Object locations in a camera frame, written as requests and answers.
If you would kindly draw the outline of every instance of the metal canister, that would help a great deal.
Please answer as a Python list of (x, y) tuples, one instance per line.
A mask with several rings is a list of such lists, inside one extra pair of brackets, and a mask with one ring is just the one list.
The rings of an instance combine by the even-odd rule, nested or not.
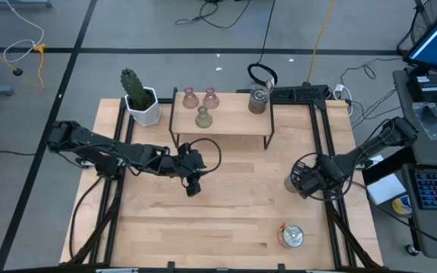
[(266, 110), (268, 100), (269, 91), (265, 87), (254, 87), (250, 91), (249, 110), (254, 114), (262, 114)]
[(294, 187), (293, 183), (291, 182), (291, 175), (290, 174), (285, 178), (285, 188), (290, 193), (297, 193), (296, 188)]
[(303, 231), (297, 225), (281, 225), (278, 232), (279, 243), (286, 248), (299, 247), (303, 243)]

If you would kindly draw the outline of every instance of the white cable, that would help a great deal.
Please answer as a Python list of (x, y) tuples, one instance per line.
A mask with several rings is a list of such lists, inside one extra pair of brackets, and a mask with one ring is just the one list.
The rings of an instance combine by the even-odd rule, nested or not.
[[(337, 86), (335, 87), (335, 90), (333, 91), (333, 98), (335, 100), (338, 100), (338, 98), (335, 95), (335, 93), (336, 92), (340, 92), (340, 96), (341, 96), (341, 92), (344, 89), (347, 90), (348, 97), (350, 98), (350, 101), (352, 101), (352, 93), (350, 93), (350, 90), (346, 86), (344, 86), (343, 84), (337, 84)], [(354, 113), (354, 107), (352, 105), (350, 105), (350, 112), (348, 113), (348, 116), (351, 117), (353, 113)]]
[[(28, 54), (29, 54), (29, 53), (30, 53), (30, 52), (31, 52), (31, 51), (32, 51), (36, 46), (38, 46), (38, 45), (42, 42), (43, 37), (44, 37), (44, 35), (45, 35), (45, 30), (43, 30), (43, 28), (41, 28), (41, 27), (39, 27), (39, 26), (37, 26), (37, 25), (31, 23), (30, 21), (28, 21), (27, 19), (25, 19), (25, 18), (22, 17), (21, 15), (19, 15), (19, 14), (14, 10), (14, 8), (9, 4), (9, 0), (6, 0), (6, 4), (8, 4), (9, 8), (11, 9), (11, 11), (13, 11), (13, 13), (15, 13), (16, 16), (18, 16), (21, 20), (23, 20), (23, 21), (29, 23), (30, 25), (32, 25), (32, 26), (34, 26), (34, 27), (36, 27), (36, 28), (38, 28), (39, 30), (42, 31), (42, 36), (39, 38), (38, 42), (35, 42), (35, 41), (31, 40), (31, 39), (22, 39), (21, 41), (17, 41), (16, 43), (10, 45), (9, 47), (7, 47), (7, 48), (3, 51), (3, 58), (4, 58), (7, 62), (14, 63), (14, 62), (16, 62), (16, 61), (21, 60), (22, 58), (25, 58), (25, 57), (26, 57), (26, 56), (27, 56), (27, 55), (28, 55)], [(31, 42), (31, 44), (32, 44), (33, 46), (31, 47), (31, 49), (28, 49), (27, 53), (23, 54), (21, 57), (17, 58), (16, 60), (8, 60), (8, 59), (6, 58), (6, 52), (7, 52), (10, 48), (12, 48), (12, 47), (14, 47), (15, 45), (20, 44), (20, 43), (22, 43), (22, 42)]]

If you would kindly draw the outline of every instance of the gray floor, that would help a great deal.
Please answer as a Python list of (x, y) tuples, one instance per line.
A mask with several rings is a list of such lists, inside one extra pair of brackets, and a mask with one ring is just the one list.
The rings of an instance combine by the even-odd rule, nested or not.
[[(54, 8), (20, 8), (20, 13), (46, 30), (47, 46), (73, 47), (90, 0), (54, 0)], [(217, 30), (203, 22), (176, 27), (182, 17), (195, 17), (199, 1), (185, 0), (99, 0), (87, 30), (86, 48), (259, 48), (263, 43), (270, 0), (252, 0), (250, 8), (230, 30)], [(233, 20), (245, 2), (226, 1), (213, 19), (218, 24)], [(277, 1), (267, 47), (272, 49), (311, 49), (328, 9), (328, 0)], [(412, 1), (337, 2), (321, 49), (392, 50), (413, 15)], [(8, 9), (0, 9), (0, 46), (19, 39), (37, 39), (38, 31), (16, 18)], [(11, 84), (15, 94), (0, 96), (0, 149), (35, 151), (42, 129), (60, 85), (69, 54), (46, 54), (43, 71), (47, 89), (29, 87), (0, 62), (0, 84)], [(124, 67), (133, 68), (143, 84), (156, 89), (158, 97), (171, 97), (174, 86), (196, 89), (216, 86), (220, 92), (247, 88), (252, 82), (247, 65), (258, 55), (228, 54), (80, 54), (70, 78), (58, 119), (75, 120), (91, 128), (101, 98), (124, 95), (119, 74)], [(307, 76), (309, 55), (265, 55), (263, 64), (273, 67), (280, 76), (279, 86), (300, 85)], [(312, 83), (340, 81), (347, 67), (355, 67), (381, 56), (319, 55)], [(17, 64), (36, 79), (38, 55), (29, 55)], [(362, 71), (351, 71), (345, 84), (354, 100), (371, 105), (393, 88), (391, 73), (402, 69), (402, 61), (376, 62), (371, 67), (375, 80)], [(393, 95), (376, 112), (399, 106)], [(401, 115), (393, 111), (363, 122), (354, 131), (361, 143), (383, 119)], [(387, 156), (394, 150), (386, 150)], [(21, 187), (30, 167), (31, 157), (0, 154), (0, 246), (16, 206)], [(48, 153), (42, 161), (33, 192), (24, 213), (6, 269), (56, 265), (64, 243), (71, 208), (77, 191), (80, 170)], [(385, 265), (398, 270), (437, 272), (437, 259), (422, 254), (413, 258), (403, 245), (410, 242), (410, 232), (381, 212), (373, 209), (376, 231)]]

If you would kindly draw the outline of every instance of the pink glass vase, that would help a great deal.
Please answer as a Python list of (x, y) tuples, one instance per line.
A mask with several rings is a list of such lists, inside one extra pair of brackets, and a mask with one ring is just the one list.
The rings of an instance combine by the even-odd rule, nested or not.
[(183, 98), (183, 106), (188, 109), (193, 109), (198, 106), (200, 100), (193, 92), (192, 87), (185, 88), (185, 97)]
[(203, 98), (203, 104), (207, 107), (207, 109), (215, 109), (219, 106), (219, 98), (215, 94), (215, 88), (207, 87), (205, 91), (205, 97)]

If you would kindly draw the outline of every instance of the cactus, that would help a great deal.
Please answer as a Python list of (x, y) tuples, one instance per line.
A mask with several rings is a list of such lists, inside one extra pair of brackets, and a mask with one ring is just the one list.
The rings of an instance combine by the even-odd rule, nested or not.
[(145, 111), (153, 103), (153, 97), (144, 89), (140, 79), (132, 69), (125, 68), (121, 72), (121, 84), (129, 95), (134, 110)]

